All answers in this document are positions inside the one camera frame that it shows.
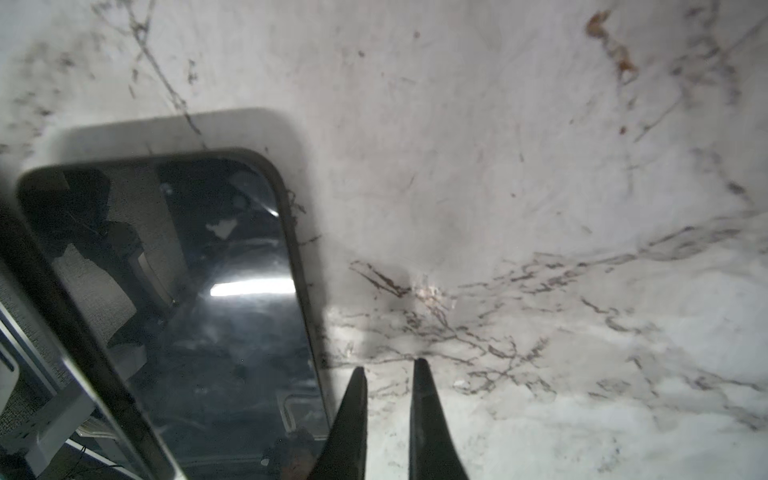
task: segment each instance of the marble countertop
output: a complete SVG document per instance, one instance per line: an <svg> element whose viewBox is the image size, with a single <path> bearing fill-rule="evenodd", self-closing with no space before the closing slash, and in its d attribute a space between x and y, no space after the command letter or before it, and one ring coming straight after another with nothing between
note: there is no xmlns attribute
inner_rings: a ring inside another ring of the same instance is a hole
<svg viewBox="0 0 768 480"><path fill-rule="evenodd" d="M366 367L368 478L407 475L417 356L470 478L763 478L767 15L7 2L0 153L269 158L331 405Z"/></svg>

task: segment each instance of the marble veining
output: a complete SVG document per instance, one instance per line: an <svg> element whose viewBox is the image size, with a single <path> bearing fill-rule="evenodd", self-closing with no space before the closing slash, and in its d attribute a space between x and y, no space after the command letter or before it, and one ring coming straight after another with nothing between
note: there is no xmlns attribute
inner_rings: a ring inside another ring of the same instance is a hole
<svg viewBox="0 0 768 480"><path fill-rule="evenodd" d="M331 409L366 367L367 478L407 476L417 356L473 479L766 477L767 3L6 10L1 181L275 164Z"/></svg>

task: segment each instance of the white marble surface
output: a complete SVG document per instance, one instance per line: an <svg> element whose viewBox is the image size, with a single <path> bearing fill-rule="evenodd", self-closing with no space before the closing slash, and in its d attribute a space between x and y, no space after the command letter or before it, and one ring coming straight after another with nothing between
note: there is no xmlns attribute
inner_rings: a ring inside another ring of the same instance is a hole
<svg viewBox="0 0 768 480"><path fill-rule="evenodd" d="M765 478L768 3L3 9L6 169L275 163L331 401L368 372L369 478L407 475L415 356L473 479Z"/></svg>

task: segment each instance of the cable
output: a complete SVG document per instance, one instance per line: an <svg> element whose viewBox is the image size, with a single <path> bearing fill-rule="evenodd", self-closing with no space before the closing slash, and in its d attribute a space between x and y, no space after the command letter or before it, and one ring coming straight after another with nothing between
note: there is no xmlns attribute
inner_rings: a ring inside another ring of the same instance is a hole
<svg viewBox="0 0 768 480"><path fill-rule="evenodd" d="M75 476L75 475L80 475L81 473L85 473L85 472L93 472L94 470L103 470L103 469L105 469L105 468L125 468L125 467L124 467L123 465L119 465L119 464L117 464L117 463L116 463L116 464L114 464L114 465L102 465L102 466L100 466L100 467L83 468L82 470L77 470L77 471L76 471L75 473L73 473L72 475L73 475L73 476Z"/></svg>

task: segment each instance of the brown stain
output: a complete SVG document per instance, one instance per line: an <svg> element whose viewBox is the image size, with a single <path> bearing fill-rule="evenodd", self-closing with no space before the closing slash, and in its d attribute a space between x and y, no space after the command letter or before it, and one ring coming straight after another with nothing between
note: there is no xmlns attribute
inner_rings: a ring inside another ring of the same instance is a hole
<svg viewBox="0 0 768 480"><path fill-rule="evenodd" d="M603 22L608 20L608 17L610 16L610 10L603 10L602 12L598 12L592 15L592 18L590 18L589 22L587 22L587 35L592 38L606 38L608 36L608 32L605 31L605 28L603 28Z"/></svg>
<svg viewBox="0 0 768 480"><path fill-rule="evenodd" d="M608 57L616 64L619 80L623 84L630 83L637 77L639 68L632 63L629 56L629 50L615 38L611 37L611 34L603 26L603 23L611 16L611 10L603 10L592 15L584 28L588 37L599 38L602 40L603 49L608 53ZM628 72L629 76L624 79L624 73Z"/></svg>

